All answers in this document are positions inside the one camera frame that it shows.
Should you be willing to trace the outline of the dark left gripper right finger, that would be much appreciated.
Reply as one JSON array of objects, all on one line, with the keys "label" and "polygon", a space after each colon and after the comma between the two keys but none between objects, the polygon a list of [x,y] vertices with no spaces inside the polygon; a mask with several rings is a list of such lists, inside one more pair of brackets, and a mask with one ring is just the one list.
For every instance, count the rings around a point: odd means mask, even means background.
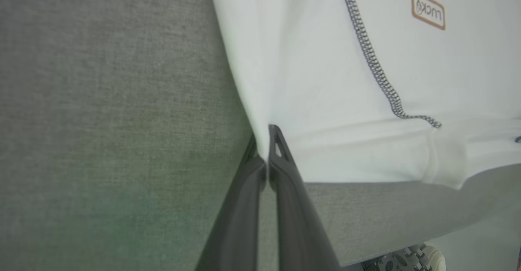
[{"label": "dark left gripper right finger", "polygon": [[338,271],[340,264],[279,126],[269,126],[268,173],[276,193],[279,269]]}]

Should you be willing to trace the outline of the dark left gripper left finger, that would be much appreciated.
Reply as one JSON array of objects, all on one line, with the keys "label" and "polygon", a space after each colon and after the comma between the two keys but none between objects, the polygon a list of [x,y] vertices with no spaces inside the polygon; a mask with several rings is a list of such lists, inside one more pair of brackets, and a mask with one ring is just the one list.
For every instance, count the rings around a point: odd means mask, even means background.
[{"label": "dark left gripper left finger", "polygon": [[259,198],[266,163],[251,136],[198,260],[197,271],[256,271]]}]

